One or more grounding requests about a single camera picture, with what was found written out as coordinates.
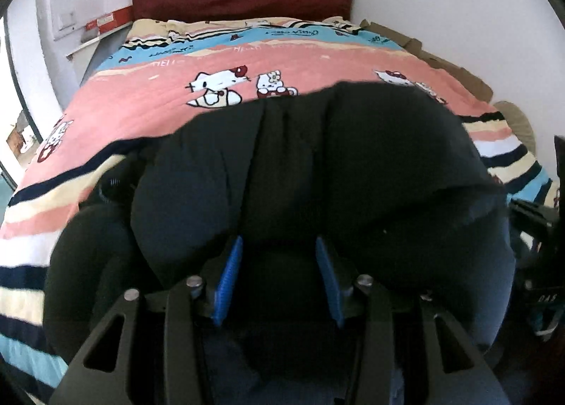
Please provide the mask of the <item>black hooded puffer jacket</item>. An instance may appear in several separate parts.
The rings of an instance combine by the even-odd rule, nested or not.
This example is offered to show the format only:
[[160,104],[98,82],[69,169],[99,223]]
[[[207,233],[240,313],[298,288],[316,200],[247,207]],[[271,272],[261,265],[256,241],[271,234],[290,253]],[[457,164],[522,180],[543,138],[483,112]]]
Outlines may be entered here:
[[93,315],[138,282],[162,291],[243,244],[228,314],[207,325],[208,404],[337,404],[350,336],[329,313],[316,260],[371,274],[449,312],[484,356],[515,259],[507,193],[460,119],[414,87],[341,82],[203,113],[108,170],[55,245],[48,277],[77,286],[111,260]]

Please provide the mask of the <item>olive cushion beside bed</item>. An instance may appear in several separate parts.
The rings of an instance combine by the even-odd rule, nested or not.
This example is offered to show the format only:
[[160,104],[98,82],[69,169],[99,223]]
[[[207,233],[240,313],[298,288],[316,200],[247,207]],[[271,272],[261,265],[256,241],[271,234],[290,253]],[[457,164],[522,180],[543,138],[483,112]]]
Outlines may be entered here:
[[534,130],[526,114],[511,101],[497,101],[493,106],[502,113],[516,137],[535,155]]

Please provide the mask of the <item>Hello Kitty striped blanket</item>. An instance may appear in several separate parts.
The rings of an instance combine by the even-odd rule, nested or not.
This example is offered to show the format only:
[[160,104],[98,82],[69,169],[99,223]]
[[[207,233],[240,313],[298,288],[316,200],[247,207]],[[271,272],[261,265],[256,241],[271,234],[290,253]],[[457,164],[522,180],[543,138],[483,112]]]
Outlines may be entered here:
[[33,403],[47,402],[66,370],[42,328],[45,274],[63,227],[101,176],[145,138],[170,134],[202,112],[342,81],[423,89],[462,118],[510,197],[557,205],[557,182],[498,110],[381,33],[338,17],[140,19],[75,94],[5,210],[1,356]]

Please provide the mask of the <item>white bedside shelf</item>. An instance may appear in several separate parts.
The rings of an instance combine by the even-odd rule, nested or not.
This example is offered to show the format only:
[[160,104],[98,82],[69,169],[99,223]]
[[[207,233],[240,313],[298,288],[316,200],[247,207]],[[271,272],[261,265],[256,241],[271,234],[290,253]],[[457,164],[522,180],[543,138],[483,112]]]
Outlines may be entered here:
[[132,22],[129,21],[86,41],[66,56],[79,86],[82,86],[94,74],[94,71],[123,45],[131,26]]

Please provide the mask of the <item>red white box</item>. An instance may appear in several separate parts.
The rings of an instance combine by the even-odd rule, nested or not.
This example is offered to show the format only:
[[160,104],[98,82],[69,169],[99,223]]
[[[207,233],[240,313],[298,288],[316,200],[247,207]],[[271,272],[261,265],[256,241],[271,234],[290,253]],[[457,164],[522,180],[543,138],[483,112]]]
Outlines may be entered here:
[[96,30],[98,33],[103,34],[131,22],[132,19],[133,7],[123,7],[87,22],[85,30]]

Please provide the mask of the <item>white wall switch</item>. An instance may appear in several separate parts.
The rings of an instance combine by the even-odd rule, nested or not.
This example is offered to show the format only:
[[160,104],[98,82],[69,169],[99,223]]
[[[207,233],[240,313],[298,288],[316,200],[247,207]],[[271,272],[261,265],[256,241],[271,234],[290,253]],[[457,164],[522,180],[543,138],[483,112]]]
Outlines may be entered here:
[[77,23],[74,11],[58,14],[58,32],[70,29],[74,30]]

